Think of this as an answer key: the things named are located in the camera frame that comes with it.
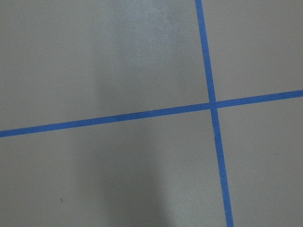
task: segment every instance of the horizontal blue line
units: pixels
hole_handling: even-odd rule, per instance
[[[303,90],[218,101],[216,102],[216,107],[222,108],[222,107],[229,107],[235,105],[262,103],[262,102],[275,101],[275,100],[288,99],[288,98],[297,98],[297,97],[303,97]]]
[[[296,97],[303,97],[303,90],[218,101],[216,102],[216,107],[222,108],[222,107],[229,107],[235,105],[261,103],[261,102],[268,102],[268,101],[275,101],[280,99],[288,99],[288,98],[296,98]],[[165,115],[178,114],[178,113],[181,114],[181,113],[188,113],[194,111],[209,110],[210,108],[211,108],[210,103],[203,103],[203,104],[186,105],[186,106],[166,108],[160,110],[151,110],[151,111],[138,112],[138,113],[130,113],[130,114],[127,113],[127,114],[121,114],[115,116],[85,119],[85,120],[72,121],[72,122],[47,124],[47,125],[40,125],[40,126],[34,126],[28,128],[0,131],[0,137],[17,136],[22,134],[30,134],[30,133],[43,132],[43,131],[53,131],[60,129],[77,128],[77,127],[96,125],[96,124],[106,124],[112,122],[130,121],[135,119],[165,116]]]
[[[5,130],[5,131],[0,131],[0,137],[17,136],[22,134],[30,134],[30,133],[43,132],[43,131],[53,131],[60,129],[77,128],[77,127],[96,125],[96,124],[123,122],[123,121],[135,120],[135,119],[158,117],[158,116],[165,116],[165,115],[178,114],[178,113],[179,114],[188,113],[188,112],[208,110],[208,109],[210,109],[209,103],[186,105],[186,106],[172,107],[172,108],[166,108],[160,110],[151,110],[151,111],[144,111],[144,112],[130,113],[130,114],[127,113],[127,114],[121,114],[115,116],[99,117],[99,118],[92,118],[92,119],[72,121],[72,122],[62,122],[62,123],[40,125],[40,126],[34,126],[28,128]]]

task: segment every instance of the floor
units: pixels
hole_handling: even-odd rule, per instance
[[[1,1],[0,225],[301,227],[302,12]]]

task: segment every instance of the blue tape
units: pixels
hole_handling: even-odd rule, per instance
[[[275,101],[275,100],[288,99],[288,98],[297,98],[297,97],[303,97],[303,90],[218,101],[216,102],[216,106],[217,108],[222,108],[228,106],[262,103],[262,102]]]
[[[60,129],[77,128],[77,127],[96,125],[96,124],[106,124],[112,122],[130,121],[135,119],[165,116],[165,115],[178,114],[178,113],[179,114],[189,113],[189,112],[209,110],[209,109],[210,109],[209,103],[186,105],[186,106],[172,107],[172,108],[166,108],[160,110],[151,110],[151,111],[144,111],[144,112],[130,113],[130,114],[127,113],[127,114],[108,116],[108,117],[99,117],[99,118],[72,121],[72,122],[62,122],[62,123],[40,125],[40,126],[21,128],[21,129],[5,130],[5,131],[0,131],[0,137],[17,136],[22,134],[30,134],[30,133],[43,132],[43,131],[53,131]]]
[[[215,141],[217,160],[218,160],[218,166],[219,166],[219,175],[220,175],[220,181],[221,181],[221,190],[222,190],[222,196],[223,196],[225,220],[226,220],[227,227],[233,227],[232,205],[231,205],[231,200],[230,200],[230,196],[229,196],[227,174],[226,174],[224,153],[223,153],[223,147],[222,147],[222,138],[221,138],[220,124],[219,124],[219,116],[218,116],[218,110],[216,107],[214,80],[213,80],[212,66],[211,66],[211,60],[210,60],[209,48],[208,48],[208,42],[207,42],[203,6],[202,6],[201,0],[196,0],[196,11],[197,11],[200,38],[201,38],[201,46],[202,46],[202,53],[203,53],[203,60],[204,60],[204,67],[205,67],[205,74],[206,74],[206,83],[207,83],[207,89],[208,89],[208,97],[209,97],[209,102],[211,104],[211,116],[212,116],[212,122],[213,122],[213,128],[214,128],[214,141]]]

